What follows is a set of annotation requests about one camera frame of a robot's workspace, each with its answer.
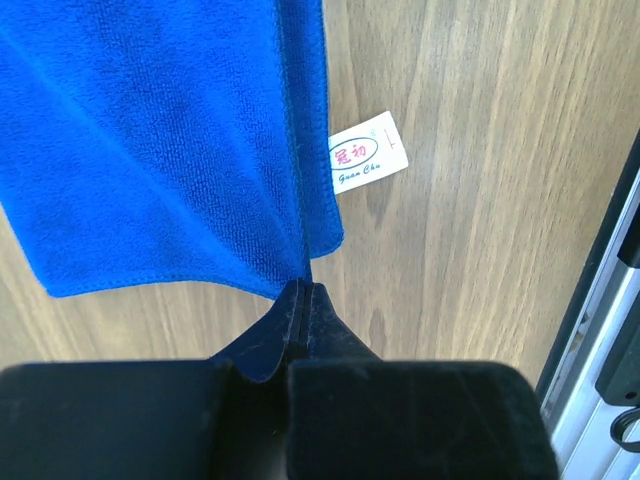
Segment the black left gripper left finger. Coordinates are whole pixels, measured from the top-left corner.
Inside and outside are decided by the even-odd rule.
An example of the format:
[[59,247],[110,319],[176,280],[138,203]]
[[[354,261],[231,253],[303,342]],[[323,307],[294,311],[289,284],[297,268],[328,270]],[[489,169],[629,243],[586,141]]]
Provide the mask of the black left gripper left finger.
[[211,358],[31,363],[1,373],[5,479],[282,479],[286,366],[306,285]]

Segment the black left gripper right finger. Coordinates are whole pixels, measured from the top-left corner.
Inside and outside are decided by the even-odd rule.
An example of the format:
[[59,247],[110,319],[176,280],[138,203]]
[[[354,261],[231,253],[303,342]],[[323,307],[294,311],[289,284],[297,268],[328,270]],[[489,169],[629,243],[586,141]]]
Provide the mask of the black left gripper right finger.
[[510,366],[384,361],[297,284],[287,372],[292,479],[554,479],[539,403]]

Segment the blue towel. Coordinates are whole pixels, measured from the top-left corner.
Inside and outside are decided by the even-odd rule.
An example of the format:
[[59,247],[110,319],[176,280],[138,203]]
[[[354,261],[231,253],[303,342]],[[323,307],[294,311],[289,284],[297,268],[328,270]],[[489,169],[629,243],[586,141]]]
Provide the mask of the blue towel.
[[337,195],[407,164],[389,113],[329,134],[318,1],[1,5],[1,204],[54,297],[274,298],[340,246]]

